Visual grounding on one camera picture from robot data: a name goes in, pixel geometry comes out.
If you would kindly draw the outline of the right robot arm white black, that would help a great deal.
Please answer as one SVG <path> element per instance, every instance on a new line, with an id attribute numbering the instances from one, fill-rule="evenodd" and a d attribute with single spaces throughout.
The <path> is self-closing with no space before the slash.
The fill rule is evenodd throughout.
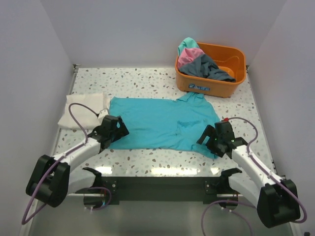
<path id="1" fill-rule="evenodd" d="M 207 125 L 197 143 L 205 144 L 218 157 L 227 155 L 239 165 L 223 171 L 214 189 L 243 195 L 256 208 L 265 227 L 294 222 L 305 215 L 300 212 L 295 183 L 280 177 L 263 164 L 251 150 L 249 142 L 235 137 L 227 118 Z"/>

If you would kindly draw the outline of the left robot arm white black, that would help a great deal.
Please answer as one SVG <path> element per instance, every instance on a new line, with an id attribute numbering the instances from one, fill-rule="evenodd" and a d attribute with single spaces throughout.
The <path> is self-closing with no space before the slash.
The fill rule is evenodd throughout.
<path id="1" fill-rule="evenodd" d="M 76 177 L 71 172 L 128 134 L 120 116 L 106 115 L 101 125 L 95 127 L 87 139 L 78 145 L 56 156 L 41 156 L 26 186 L 26 194 L 51 207 L 57 207 L 70 193 L 82 189 L 98 192 L 103 187 L 99 171 L 84 167 L 83 173 Z"/>

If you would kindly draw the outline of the turquoise blue t shirt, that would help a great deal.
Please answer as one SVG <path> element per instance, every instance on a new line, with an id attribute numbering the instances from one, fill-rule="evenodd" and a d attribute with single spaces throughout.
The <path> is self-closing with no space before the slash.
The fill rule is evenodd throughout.
<path id="1" fill-rule="evenodd" d="M 176 100 L 114 97 L 110 114 L 121 116 L 129 131 L 111 149 L 172 149 L 216 158 L 197 144 L 206 126 L 220 120 L 203 94 L 189 92 Z"/>

